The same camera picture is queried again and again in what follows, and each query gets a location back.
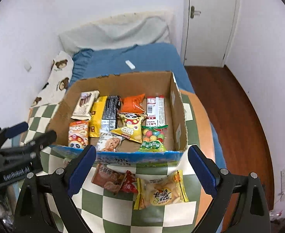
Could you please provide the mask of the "red white wafer packet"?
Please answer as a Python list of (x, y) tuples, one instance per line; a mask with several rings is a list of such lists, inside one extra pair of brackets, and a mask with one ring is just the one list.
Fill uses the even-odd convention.
[(158, 127), (166, 124), (165, 98), (163, 96), (147, 98), (147, 127)]

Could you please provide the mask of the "white door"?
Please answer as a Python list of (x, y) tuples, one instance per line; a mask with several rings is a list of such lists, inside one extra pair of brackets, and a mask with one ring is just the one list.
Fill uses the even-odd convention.
[[(240, 0), (184, 0), (181, 57), (185, 66), (222, 67), (233, 40)], [(190, 7), (201, 11), (190, 18)]]

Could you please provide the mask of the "panda mushroom snack packet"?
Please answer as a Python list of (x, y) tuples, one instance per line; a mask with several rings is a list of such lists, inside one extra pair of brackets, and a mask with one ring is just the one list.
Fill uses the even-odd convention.
[(77, 120), (71, 122), (68, 131), (68, 146), (84, 149), (89, 143), (89, 121)]

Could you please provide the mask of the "yellow rice cracker bag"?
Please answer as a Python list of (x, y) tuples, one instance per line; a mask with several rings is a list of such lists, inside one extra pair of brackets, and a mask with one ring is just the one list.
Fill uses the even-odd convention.
[(134, 203), (134, 210), (189, 202), (182, 170), (176, 170), (160, 179), (145, 180), (138, 178), (137, 185), (138, 194)]

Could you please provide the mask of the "wall socket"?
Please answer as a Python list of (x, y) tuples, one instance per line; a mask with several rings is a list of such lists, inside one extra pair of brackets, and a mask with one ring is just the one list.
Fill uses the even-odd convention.
[(280, 201), (285, 200), (285, 169), (281, 171), (281, 193), (280, 193)]

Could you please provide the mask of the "black snack packet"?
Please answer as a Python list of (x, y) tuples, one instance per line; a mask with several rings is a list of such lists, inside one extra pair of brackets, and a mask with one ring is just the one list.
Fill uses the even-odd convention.
[(121, 108), (120, 96), (108, 96), (101, 118), (101, 129), (107, 132), (117, 128), (118, 112)]

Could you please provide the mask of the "Franzzi chocolate cookie packet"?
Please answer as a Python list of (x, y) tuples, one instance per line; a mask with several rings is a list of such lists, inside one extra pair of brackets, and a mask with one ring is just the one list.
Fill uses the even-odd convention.
[(92, 105), (99, 97), (99, 94), (98, 90), (82, 92), (71, 118), (74, 120), (90, 120)]

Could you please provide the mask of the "oat cookie packet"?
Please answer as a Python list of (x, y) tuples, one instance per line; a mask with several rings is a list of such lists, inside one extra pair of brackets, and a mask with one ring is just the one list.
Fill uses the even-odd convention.
[(122, 137), (112, 133), (100, 133), (99, 140), (95, 146), (96, 151), (117, 152), (122, 143)]

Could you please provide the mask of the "red brown snack packet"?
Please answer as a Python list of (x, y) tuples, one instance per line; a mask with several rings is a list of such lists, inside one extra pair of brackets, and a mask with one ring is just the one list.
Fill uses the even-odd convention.
[(132, 194), (138, 193), (137, 178), (135, 174), (129, 170), (125, 173), (120, 173), (101, 163), (96, 167), (91, 182), (114, 194), (117, 194), (120, 191)]

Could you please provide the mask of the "watermelon candy bag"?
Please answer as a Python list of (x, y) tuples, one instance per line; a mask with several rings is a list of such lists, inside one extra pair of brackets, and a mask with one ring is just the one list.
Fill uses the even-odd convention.
[(142, 144), (138, 149), (139, 152), (158, 153), (165, 152), (164, 141), (168, 125), (164, 126), (142, 126)]

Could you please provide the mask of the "green white checkered blanket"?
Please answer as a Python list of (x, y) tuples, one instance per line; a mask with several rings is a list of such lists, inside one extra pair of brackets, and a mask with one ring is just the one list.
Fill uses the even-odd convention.
[[(186, 112), (188, 145), (198, 145), (206, 157), (224, 167), (222, 149), (217, 133), (198, 96), (185, 90), (181, 92)], [(119, 167), (144, 179), (157, 179), (182, 170), (189, 202), (161, 207), (134, 209), (135, 194), (112, 192), (91, 182), (96, 169), (92, 167), (79, 193), (72, 197), (81, 216), (93, 232), (191, 232), (199, 222), (212, 198), (205, 193), (194, 173), (187, 154), (183, 154), (176, 167)]]

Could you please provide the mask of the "small green white snack packet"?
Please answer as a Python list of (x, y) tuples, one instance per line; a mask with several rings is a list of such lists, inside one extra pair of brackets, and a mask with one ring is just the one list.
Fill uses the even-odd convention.
[(70, 163), (71, 158), (64, 158), (63, 159), (63, 168), (66, 168), (68, 164)]

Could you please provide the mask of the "cardboard box with blue print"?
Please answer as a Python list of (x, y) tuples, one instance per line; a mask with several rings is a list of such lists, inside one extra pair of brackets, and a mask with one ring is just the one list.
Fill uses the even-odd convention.
[(48, 130), (57, 134), (57, 154), (76, 158), (92, 145), (102, 164), (175, 166), (188, 145), (172, 72), (81, 79), (66, 91)]

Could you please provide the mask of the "orange snack packet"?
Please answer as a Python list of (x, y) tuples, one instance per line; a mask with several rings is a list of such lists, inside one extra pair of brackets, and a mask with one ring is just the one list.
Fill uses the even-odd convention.
[(141, 94), (121, 99), (120, 113), (144, 114), (145, 110), (142, 107), (144, 97), (145, 94)]

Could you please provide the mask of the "yellow triangular panda snack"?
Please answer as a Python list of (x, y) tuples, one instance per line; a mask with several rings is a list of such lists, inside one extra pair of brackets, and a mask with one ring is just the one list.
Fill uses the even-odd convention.
[(136, 143), (142, 143), (142, 122), (146, 119), (146, 114), (118, 113), (123, 126), (111, 131), (115, 135), (127, 138)]

